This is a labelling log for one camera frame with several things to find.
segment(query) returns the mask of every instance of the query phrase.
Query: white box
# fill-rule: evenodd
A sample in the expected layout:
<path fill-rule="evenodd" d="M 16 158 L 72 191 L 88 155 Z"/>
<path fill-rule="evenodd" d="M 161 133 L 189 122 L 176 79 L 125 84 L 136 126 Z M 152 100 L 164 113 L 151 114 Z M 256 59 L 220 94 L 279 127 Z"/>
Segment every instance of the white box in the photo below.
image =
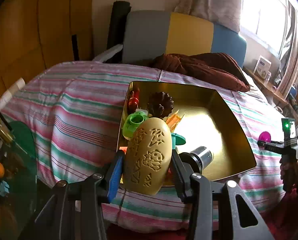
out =
<path fill-rule="evenodd" d="M 265 59 L 263 56 L 260 56 L 257 61 L 256 66 L 255 66 L 254 74 L 265 79 L 265 77 L 270 69 L 270 66 L 271 66 L 271 62 L 269 60 Z"/>

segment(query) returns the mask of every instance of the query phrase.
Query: wooden wardrobe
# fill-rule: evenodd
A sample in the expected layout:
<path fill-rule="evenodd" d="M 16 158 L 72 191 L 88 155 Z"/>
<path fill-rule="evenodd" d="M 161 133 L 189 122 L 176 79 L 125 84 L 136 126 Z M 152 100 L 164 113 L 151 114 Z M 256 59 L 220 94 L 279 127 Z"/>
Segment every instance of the wooden wardrobe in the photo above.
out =
<path fill-rule="evenodd" d="M 93 57 L 92 0 L 5 0 L 0 6 L 0 96 L 22 77 Z"/>

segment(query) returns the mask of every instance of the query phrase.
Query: striped bedspread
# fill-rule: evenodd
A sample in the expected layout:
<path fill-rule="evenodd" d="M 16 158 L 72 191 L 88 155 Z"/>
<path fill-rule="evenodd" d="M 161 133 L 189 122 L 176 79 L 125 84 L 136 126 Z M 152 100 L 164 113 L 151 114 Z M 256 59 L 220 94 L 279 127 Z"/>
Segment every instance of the striped bedspread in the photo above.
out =
<path fill-rule="evenodd" d="M 216 89 L 243 128 L 257 161 L 239 185 L 259 212 L 275 206 L 284 195 L 280 156 L 261 151 L 257 139 L 269 131 L 283 140 L 281 117 L 255 87 L 232 92 L 181 74 L 157 69 L 99 62 L 58 64 L 18 91 L 3 114 L 26 123 L 37 150 L 38 176 L 52 187 L 58 180 L 84 180 L 115 154 L 121 112 L 132 81 L 185 83 Z M 188 226 L 190 205 L 183 204 L 174 188 L 146 196 L 119 189 L 111 204 L 103 205 L 105 219 L 140 232 L 176 230 Z M 214 229 L 217 204 L 214 204 Z"/>

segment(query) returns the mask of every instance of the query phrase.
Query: pink disc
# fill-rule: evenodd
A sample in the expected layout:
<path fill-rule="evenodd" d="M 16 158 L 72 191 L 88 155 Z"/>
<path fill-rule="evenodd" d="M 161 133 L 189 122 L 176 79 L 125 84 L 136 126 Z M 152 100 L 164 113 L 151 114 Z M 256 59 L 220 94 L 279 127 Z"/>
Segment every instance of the pink disc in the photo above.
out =
<path fill-rule="evenodd" d="M 259 141 L 270 142 L 270 141 L 271 141 L 270 133 L 267 132 L 267 131 L 262 132 L 262 133 L 259 135 L 258 140 L 259 140 Z"/>

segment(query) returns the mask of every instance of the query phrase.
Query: red cylindrical object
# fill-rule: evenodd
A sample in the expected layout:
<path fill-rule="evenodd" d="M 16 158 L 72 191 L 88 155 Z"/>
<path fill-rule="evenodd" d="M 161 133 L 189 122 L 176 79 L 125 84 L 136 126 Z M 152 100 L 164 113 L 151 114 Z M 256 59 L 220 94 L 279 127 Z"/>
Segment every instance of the red cylindrical object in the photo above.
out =
<path fill-rule="evenodd" d="M 128 101 L 128 113 L 132 114 L 136 111 L 139 105 L 139 90 L 132 91 Z"/>

